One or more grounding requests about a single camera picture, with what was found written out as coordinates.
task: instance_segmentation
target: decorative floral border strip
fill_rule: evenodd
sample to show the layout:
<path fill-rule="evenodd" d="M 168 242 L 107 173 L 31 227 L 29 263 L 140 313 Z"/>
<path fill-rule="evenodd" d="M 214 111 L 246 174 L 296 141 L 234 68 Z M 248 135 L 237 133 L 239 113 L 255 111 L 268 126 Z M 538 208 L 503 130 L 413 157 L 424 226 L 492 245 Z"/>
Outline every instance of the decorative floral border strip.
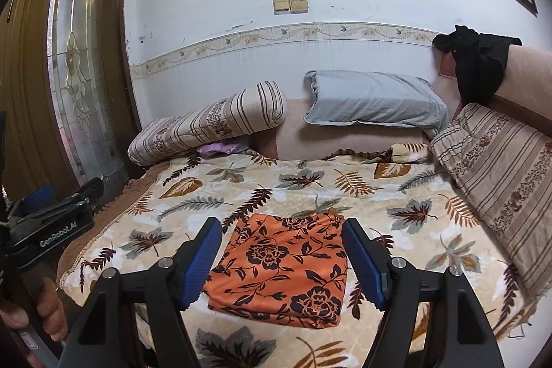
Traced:
<path fill-rule="evenodd" d="M 313 22 L 287 26 L 264 27 L 231 33 L 173 50 L 131 67 L 132 78 L 144 79 L 182 63 L 201 58 L 284 43 L 305 43 L 332 40 L 384 41 L 431 47 L 436 32 L 419 28 L 393 26 L 371 22 Z"/>

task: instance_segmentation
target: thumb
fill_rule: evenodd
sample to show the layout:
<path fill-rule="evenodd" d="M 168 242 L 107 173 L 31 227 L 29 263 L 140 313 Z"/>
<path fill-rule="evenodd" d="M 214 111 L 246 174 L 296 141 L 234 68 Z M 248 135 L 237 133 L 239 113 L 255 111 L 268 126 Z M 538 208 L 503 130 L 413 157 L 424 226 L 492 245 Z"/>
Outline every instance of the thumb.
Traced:
<path fill-rule="evenodd" d="M 0 299 L 0 319 L 10 329 L 23 329 L 29 324 L 25 310 L 5 299 Z"/>

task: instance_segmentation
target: orange folded cloth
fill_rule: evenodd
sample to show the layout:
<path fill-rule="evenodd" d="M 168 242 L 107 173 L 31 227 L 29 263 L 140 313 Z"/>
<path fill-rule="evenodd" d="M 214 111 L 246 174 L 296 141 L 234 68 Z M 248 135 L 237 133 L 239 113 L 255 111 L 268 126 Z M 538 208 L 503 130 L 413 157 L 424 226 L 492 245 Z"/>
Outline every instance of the orange folded cloth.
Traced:
<path fill-rule="evenodd" d="M 240 219 L 205 285 L 209 308 L 277 325 L 337 326 L 347 281 L 342 224 L 333 209 Z"/>

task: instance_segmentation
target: light switch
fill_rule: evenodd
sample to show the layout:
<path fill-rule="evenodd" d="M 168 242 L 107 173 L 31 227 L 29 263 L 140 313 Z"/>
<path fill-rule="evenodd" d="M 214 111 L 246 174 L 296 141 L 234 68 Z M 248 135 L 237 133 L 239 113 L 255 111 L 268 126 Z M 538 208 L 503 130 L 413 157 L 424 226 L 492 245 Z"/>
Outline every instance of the light switch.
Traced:
<path fill-rule="evenodd" d="M 289 0 L 274 0 L 274 13 L 289 11 Z"/>
<path fill-rule="evenodd" d="M 307 0 L 289 0 L 292 13 L 308 13 Z"/>

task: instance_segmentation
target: metal screw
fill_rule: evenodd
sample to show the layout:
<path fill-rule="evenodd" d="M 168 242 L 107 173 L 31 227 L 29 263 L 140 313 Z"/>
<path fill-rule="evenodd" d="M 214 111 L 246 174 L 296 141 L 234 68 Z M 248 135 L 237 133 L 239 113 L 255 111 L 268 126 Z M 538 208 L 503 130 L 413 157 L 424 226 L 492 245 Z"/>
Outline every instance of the metal screw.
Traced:
<path fill-rule="evenodd" d="M 406 260 L 403 258 L 393 258 L 391 259 L 391 263 L 393 264 L 393 267 L 397 267 L 398 269 L 406 267 Z"/>
<path fill-rule="evenodd" d="M 159 267 L 161 267 L 162 269 L 167 269 L 167 268 L 169 268 L 172 264 L 173 264 L 172 258 L 161 258 L 161 259 L 157 262 L 157 265 L 158 265 Z"/>
<path fill-rule="evenodd" d="M 116 274 L 117 274 L 117 270 L 115 270 L 113 267 L 109 267 L 108 269 L 105 269 L 103 272 L 101 272 L 101 276 L 107 279 L 111 279 Z"/>
<path fill-rule="evenodd" d="M 462 273 L 463 273 L 462 269 L 461 269 L 459 266 L 457 266 L 457 265 L 451 265 L 451 266 L 449 267 L 449 271 L 450 271 L 451 274 L 453 274 L 454 276 L 462 276 Z"/>

